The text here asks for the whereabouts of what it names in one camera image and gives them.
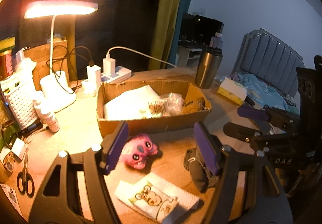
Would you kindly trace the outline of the yellow tissue pack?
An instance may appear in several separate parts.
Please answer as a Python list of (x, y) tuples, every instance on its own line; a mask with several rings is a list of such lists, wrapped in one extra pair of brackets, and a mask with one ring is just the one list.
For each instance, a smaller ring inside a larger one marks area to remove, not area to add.
[(247, 89), (240, 83), (227, 77), (220, 84), (217, 93), (237, 105), (242, 105), (247, 97)]

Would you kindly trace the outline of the grey bed headboard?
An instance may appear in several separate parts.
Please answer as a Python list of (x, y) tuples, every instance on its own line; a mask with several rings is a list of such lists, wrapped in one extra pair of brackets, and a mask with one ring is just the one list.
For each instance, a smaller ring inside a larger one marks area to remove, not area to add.
[(253, 74), (281, 95), (294, 97), (298, 67), (304, 67), (299, 53), (268, 31), (258, 29), (244, 36), (232, 71)]

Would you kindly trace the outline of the pink plush toy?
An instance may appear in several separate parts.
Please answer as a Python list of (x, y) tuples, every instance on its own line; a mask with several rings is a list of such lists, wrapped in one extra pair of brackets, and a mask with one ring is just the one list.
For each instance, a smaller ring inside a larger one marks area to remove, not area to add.
[(147, 134), (139, 134), (124, 145), (119, 162), (136, 170), (142, 170), (146, 166), (147, 158), (157, 153), (158, 147), (151, 138)]

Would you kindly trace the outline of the red lidded jar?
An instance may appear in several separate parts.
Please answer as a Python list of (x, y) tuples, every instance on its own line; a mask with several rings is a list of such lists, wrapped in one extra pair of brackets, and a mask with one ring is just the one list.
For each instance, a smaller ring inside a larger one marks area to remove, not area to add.
[(1, 51), (0, 53), (0, 80), (10, 77), (13, 73), (12, 49)]

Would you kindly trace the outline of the white towel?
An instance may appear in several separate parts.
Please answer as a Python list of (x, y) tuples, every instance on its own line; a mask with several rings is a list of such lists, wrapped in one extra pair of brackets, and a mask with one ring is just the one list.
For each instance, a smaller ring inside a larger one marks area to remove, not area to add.
[(104, 118), (109, 121), (152, 118), (149, 103), (160, 96), (146, 85), (128, 90), (104, 105)]

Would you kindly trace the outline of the black scissors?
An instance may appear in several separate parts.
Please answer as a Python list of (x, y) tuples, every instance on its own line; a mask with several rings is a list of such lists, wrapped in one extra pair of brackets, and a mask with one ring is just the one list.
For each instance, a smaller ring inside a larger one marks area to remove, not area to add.
[(18, 173), (16, 184), (20, 194), (26, 194), (29, 198), (32, 198), (35, 193), (35, 186), (33, 178), (31, 174), (28, 172), (28, 155), (29, 150), (27, 148), (24, 155), (24, 166), (21, 172)]

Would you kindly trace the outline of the cartoon print white cloth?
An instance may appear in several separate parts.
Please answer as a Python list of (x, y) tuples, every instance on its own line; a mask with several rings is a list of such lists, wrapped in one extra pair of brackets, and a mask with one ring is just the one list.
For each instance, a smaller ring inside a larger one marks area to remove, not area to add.
[(123, 204), (157, 223), (175, 223), (198, 207), (200, 198), (149, 173), (135, 184), (120, 181), (115, 196)]

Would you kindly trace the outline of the steel travel mug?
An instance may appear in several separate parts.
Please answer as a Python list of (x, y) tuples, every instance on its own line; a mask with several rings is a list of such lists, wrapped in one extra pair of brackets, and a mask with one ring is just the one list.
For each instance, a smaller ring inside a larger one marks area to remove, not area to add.
[(209, 89), (219, 70), (223, 58), (222, 49), (205, 47), (200, 56), (195, 84), (201, 89)]

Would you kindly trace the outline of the clear water bottle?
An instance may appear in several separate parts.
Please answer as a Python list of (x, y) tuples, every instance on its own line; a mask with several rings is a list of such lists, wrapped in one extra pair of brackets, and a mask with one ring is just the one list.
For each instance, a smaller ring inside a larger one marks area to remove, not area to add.
[(215, 36), (211, 38), (210, 47), (221, 49), (223, 45), (222, 34), (216, 32)]

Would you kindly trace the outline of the white power strip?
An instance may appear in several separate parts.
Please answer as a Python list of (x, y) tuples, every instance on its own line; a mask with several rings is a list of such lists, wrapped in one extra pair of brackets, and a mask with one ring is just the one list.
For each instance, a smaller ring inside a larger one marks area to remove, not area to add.
[(123, 81), (126, 81), (132, 76), (132, 71), (123, 66), (117, 66), (115, 70), (116, 72), (115, 72), (115, 75), (113, 76), (109, 76), (109, 75), (106, 75), (105, 73), (101, 73), (101, 81), (107, 82), (107, 83), (121, 83)]

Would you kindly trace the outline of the blue blanket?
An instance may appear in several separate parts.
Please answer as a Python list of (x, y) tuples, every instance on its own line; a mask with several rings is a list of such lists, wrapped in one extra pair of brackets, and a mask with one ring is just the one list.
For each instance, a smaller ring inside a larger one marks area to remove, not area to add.
[(300, 114), (297, 107), (288, 105), (282, 95), (280, 95), (275, 88), (260, 81), (255, 75), (235, 72), (230, 75), (230, 78), (243, 85), (247, 90), (247, 96), (259, 104), (261, 108), (267, 105), (269, 107), (275, 107), (297, 115)]

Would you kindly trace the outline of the clear plastic bag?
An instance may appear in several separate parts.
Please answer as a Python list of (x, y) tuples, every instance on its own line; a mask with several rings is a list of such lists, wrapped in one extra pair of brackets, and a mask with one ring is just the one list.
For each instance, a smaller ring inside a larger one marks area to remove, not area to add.
[(181, 94), (169, 93), (164, 99), (164, 109), (167, 114), (177, 116), (182, 113), (185, 100)]

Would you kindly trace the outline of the white woven basket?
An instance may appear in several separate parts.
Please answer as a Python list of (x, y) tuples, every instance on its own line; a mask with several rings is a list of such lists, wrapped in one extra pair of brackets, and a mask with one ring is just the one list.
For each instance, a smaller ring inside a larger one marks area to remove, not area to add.
[(33, 106), (32, 97), (36, 90), (32, 75), (13, 73), (1, 81), (1, 88), (5, 101), (21, 129), (28, 127), (38, 119)]

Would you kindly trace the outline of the small white bottle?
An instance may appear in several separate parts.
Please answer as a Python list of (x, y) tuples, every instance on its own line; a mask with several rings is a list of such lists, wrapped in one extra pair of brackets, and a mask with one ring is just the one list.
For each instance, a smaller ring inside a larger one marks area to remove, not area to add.
[(60, 125), (58, 124), (58, 120), (52, 109), (49, 107), (43, 107), (41, 109), (41, 114), (51, 132), (56, 133), (60, 130)]

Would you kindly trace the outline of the black computer monitor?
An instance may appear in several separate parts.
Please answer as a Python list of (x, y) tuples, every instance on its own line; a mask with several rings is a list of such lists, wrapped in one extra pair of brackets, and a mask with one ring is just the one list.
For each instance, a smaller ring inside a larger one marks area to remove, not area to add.
[(209, 45), (216, 33), (222, 34), (224, 23), (200, 15), (184, 13), (179, 41), (196, 45)]

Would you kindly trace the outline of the yellow curtain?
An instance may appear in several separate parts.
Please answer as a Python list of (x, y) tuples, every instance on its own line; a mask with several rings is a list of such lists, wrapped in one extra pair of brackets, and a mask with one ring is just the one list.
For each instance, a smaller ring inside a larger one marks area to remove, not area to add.
[[(23, 0), (22, 6), (41, 0)], [(101, 66), (106, 53), (134, 72), (156, 70), (169, 61), (180, 0), (79, 0), (94, 2), (98, 10), (85, 16), (59, 16), (57, 34), (67, 39), (69, 76), (86, 76), (85, 56)]]

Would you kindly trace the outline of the brown cardboard carton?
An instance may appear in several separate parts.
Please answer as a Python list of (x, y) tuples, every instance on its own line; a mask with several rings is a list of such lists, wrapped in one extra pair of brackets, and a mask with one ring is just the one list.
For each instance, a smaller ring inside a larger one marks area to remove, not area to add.
[[(61, 59), (67, 53), (67, 40), (54, 42), (53, 59)], [(25, 57), (29, 57), (33, 62), (36, 62), (36, 67), (33, 69), (33, 82), (36, 90), (41, 90), (40, 80), (49, 75), (49, 62), (50, 62), (50, 44), (40, 45), (24, 51)], [(68, 63), (67, 60), (53, 61), (52, 68), (55, 72), (59, 72), (60, 68), (66, 73), (67, 84), (70, 85)]]

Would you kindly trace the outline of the brown cardboard box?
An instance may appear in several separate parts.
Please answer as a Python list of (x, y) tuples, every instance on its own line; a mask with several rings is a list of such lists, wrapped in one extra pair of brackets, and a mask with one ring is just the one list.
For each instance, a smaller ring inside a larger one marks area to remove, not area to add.
[[(160, 96), (160, 100), (149, 103), (152, 118), (136, 120), (116, 120), (109, 121), (104, 118), (104, 105), (121, 95), (122, 93), (150, 85), (152, 89)], [(205, 106), (208, 110), (196, 113), (180, 114), (171, 116), (164, 109), (164, 98), (169, 93), (178, 93), (182, 95), (185, 103), (190, 102), (198, 97), (205, 99)], [(189, 81), (180, 80), (145, 80), (145, 81), (126, 81), (117, 84), (104, 82), (100, 85), (97, 94), (97, 122), (101, 136), (107, 136), (112, 133), (120, 121), (127, 122), (129, 134), (131, 136), (145, 133), (164, 133), (174, 130), (191, 128), (194, 123), (204, 121), (206, 116), (211, 112), (212, 105), (205, 97), (204, 93)]]

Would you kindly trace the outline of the grey dotted glove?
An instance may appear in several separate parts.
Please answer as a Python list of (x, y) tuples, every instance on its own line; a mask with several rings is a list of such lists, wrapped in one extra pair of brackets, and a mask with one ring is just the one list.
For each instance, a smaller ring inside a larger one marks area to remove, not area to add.
[(206, 167), (198, 146), (186, 151), (183, 165), (189, 171), (194, 185), (200, 192), (205, 192), (208, 188), (214, 188), (220, 180), (219, 176), (213, 175)]

